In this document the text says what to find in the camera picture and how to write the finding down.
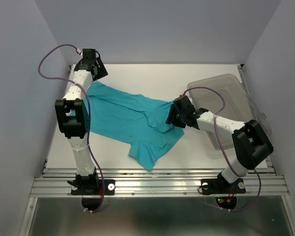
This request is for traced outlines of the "clear plastic bin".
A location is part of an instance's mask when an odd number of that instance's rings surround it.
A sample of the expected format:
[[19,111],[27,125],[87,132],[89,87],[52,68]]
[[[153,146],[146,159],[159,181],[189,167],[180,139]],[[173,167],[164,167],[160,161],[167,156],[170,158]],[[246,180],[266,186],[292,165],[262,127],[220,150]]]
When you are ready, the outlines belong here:
[[219,75],[203,80],[191,82],[187,85],[188,96],[196,109],[206,108],[217,112],[223,105],[220,96],[224,98],[225,108],[220,116],[235,121],[248,122],[256,120],[267,136],[271,135],[271,128],[264,115],[257,108],[251,97],[244,90],[241,82],[233,74]]

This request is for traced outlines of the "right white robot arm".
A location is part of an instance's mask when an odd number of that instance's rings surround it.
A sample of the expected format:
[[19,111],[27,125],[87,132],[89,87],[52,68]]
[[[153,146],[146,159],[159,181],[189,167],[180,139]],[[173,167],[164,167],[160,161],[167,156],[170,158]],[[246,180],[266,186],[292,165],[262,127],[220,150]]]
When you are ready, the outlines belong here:
[[218,140],[223,137],[233,142],[235,160],[228,161],[228,166],[216,178],[201,182],[199,191],[204,195],[226,194],[232,190],[245,193],[242,178],[274,151],[267,134],[256,120],[235,121],[215,115],[205,108],[195,109],[185,95],[173,101],[166,123],[213,132]]

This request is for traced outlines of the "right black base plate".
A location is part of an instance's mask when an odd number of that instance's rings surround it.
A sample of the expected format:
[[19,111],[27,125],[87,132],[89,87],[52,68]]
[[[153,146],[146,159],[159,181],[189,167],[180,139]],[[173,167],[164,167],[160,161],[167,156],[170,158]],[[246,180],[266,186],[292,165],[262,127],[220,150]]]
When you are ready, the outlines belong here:
[[219,178],[202,179],[198,187],[198,192],[206,196],[212,194],[229,194],[233,193],[233,191],[235,191],[235,194],[246,193],[242,178],[237,179],[234,183],[228,183],[226,180]]

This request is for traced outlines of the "turquoise t shirt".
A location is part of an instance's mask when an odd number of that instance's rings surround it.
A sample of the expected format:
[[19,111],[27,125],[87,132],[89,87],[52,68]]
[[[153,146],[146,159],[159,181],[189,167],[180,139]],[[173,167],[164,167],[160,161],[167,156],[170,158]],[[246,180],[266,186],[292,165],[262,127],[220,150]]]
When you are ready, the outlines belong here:
[[166,124],[171,102],[130,94],[100,82],[87,90],[93,133],[131,145],[128,155],[152,170],[184,135],[182,128]]

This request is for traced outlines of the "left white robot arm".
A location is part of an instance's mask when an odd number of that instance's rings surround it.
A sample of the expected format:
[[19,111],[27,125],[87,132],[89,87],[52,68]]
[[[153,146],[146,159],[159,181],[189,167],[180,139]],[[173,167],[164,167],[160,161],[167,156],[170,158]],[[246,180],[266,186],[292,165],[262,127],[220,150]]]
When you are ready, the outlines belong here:
[[68,183],[72,186],[72,195],[101,195],[102,183],[89,150],[89,105],[84,100],[91,83],[107,76],[108,72],[100,56],[83,56],[71,72],[73,79],[67,93],[55,102],[59,130],[70,143],[77,167],[75,179]]

